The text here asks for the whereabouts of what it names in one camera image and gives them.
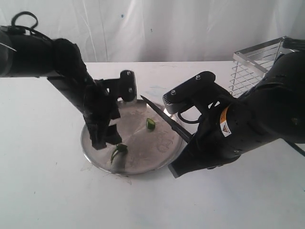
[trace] yellow warning sticker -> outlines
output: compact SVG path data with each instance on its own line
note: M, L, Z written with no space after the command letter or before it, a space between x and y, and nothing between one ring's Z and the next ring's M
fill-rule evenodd
M226 120L226 114L227 114L227 111L228 111L228 108L229 107L226 107L223 112L221 113L220 115L220 129L221 129L221 132L223 133L223 135L225 137L228 137L232 132L231 130L229 129L229 126L228 126L228 123L227 123L227 120Z

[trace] round metal tray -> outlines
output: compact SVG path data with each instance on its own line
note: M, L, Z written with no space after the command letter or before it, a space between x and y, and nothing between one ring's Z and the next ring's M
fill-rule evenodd
M176 158L182 139L150 106L143 100L135 103L119 101L118 105L121 118L114 121L117 121L122 143L128 146L128 153L119 153L111 163L115 146L107 144L105 149L94 149L85 125L81 145L86 158L94 166L114 174L135 175L161 168ZM170 117L180 123L175 115ZM155 130L151 132L146 129L147 118L156 123Z

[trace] cut vegetable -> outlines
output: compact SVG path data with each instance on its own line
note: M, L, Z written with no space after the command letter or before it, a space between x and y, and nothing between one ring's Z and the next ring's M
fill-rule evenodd
M146 119L146 128L148 130L154 130L156 128L156 123L151 118Z
M117 156L119 153L127 153L127 145L124 144L117 144L114 151L111 154L111 158L110 158L110 163L112 164L113 159L115 158L115 156Z

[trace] wire basket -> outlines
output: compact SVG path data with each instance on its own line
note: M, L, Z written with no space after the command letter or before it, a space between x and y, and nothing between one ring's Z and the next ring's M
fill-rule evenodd
M260 82L278 56L294 52L283 48L285 38L281 37L234 52L234 73L231 74L229 86L234 97L239 97Z

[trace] white curtain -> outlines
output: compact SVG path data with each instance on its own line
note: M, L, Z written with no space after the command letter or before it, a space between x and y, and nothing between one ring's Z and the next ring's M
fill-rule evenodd
M27 10L85 62L231 60L284 35L305 39L303 0L0 0L0 24ZM30 26L23 16L18 24Z

